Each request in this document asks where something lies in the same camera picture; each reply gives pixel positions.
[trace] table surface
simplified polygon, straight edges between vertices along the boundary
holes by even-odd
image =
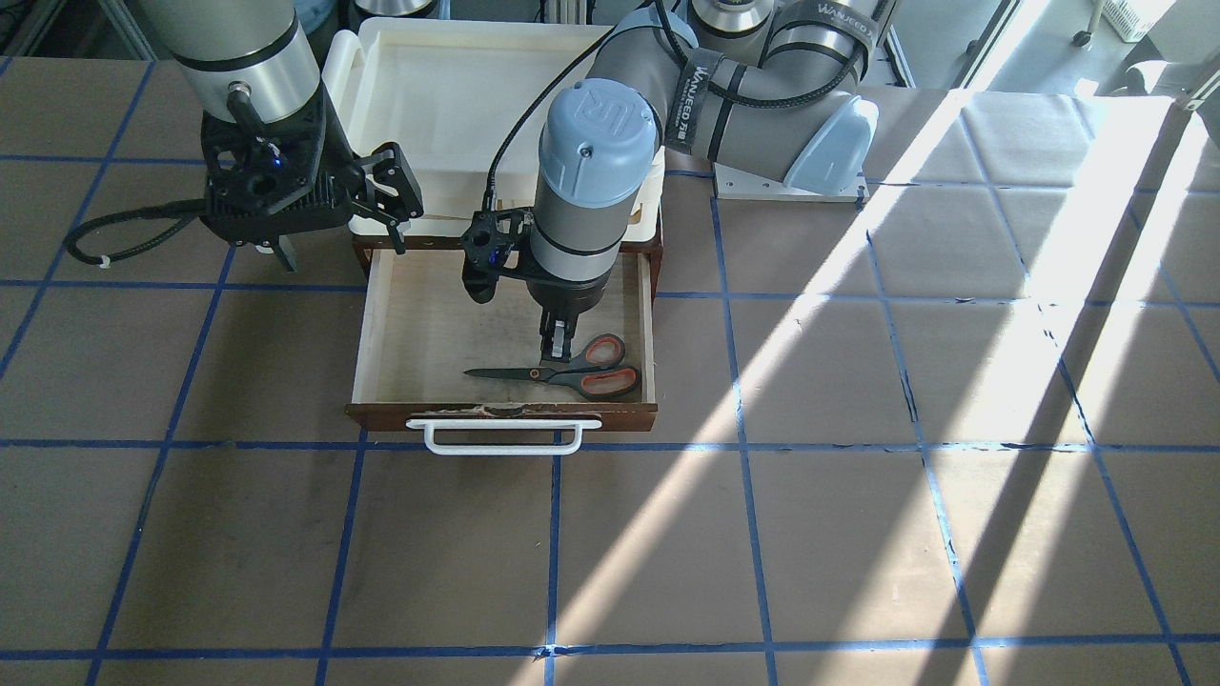
[[[343,414],[345,232],[66,259],[200,194],[173,65],[0,62],[0,682],[1220,681],[1220,154],[865,94],[863,206],[670,156],[653,432],[443,459]]]

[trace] white basket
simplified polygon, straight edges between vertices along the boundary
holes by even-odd
[[[1169,11],[1174,0],[1104,0],[1107,21],[1124,43],[1138,43],[1154,23]]]

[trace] wooden drawer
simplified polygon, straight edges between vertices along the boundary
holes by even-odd
[[[573,349],[612,332],[640,370],[637,391],[592,403],[560,386],[475,378],[472,367],[538,361],[542,309],[523,283],[500,280],[479,305],[461,284],[460,250],[372,250],[356,378],[348,414],[370,431],[405,431],[420,419],[595,419],[605,431],[649,431],[656,417],[651,276],[640,253],[622,253],[605,297],[580,317]]]

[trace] ur logo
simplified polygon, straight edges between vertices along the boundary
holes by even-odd
[[[603,129],[617,138],[623,135],[627,122],[632,121],[632,117],[628,116],[632,111],[634,111],[633,104],[589,89],[586,92],[584,100],[581,101],[576,115],[592,125],[593,128]]]

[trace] white plastic tray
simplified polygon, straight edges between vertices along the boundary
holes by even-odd
[[[487,167],[512,123],[603,33],[604,27],[588,26],[375,18],[360,24],[359,37],[336,34],[322,78],[357,154],[387,140],[403,146],[427,212],[405,233],[460,236],[482,203]],[[592,57],[559,89],[580,81],[590,63]],[[504,208],[533,204],[538,135],[549,103],[500,162],[497,195]],[[664,175],[662,150],[640,188],[625,240],[655,234]],[[350,228],[386,233],[362,218]]]

